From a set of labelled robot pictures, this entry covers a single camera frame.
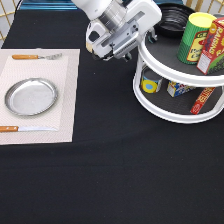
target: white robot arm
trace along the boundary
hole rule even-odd
[[[72,0],[91,20],[86,41],[98,59],[120,59],[137,47],[145,33],[161,20],[153,0]]]

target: cereal box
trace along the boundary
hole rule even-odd
[[[197,68],[205,75],[224,69],[224,17],[212,22]]]
[[[192,114],[198,114],[200,112],[201,108],[204,106],[204,104],[206,103],[206,101],[211,96],[214,90],[215,90],[215,87],[204,88],[202,93],[197,98],[194,106],[191,108]]]
[[[167,88],[168,93],[172,96],[179,96],[183,93],[189,92],[190,90],[195,89],[193,86],[186,86],[180,83],[169,81],[169,85]]]

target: black table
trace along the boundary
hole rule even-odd
[[[171,123],[134,96],[133,60],[96,62],[81,11],[19,11],[4,49],[81,49],[72,143],[0,147],[2,224],[223,224],[224,113]]]

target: white placemat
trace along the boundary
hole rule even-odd
[[[57,60],[17,61],[11,58],[12,54],[38,54],[45,56],[61,52],[63,53],[63,57]],[[0,125],[47,126],[58,129],[57,132],[0,133],[0,144],[71,142],[79,50],[0,50],[0,58]],[[59,92],[58,99],[53,107],[39,115],[28,117],[14,115],[4,104],[5,93],[12,85],[27,78],[45,78],[53,82]]]

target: silver plate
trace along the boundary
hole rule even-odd
[[[13,85],[5,95],[5,105],[14,114],[31,116],[49,109],[57,99],[53,83],[42,78],[31,78]]]

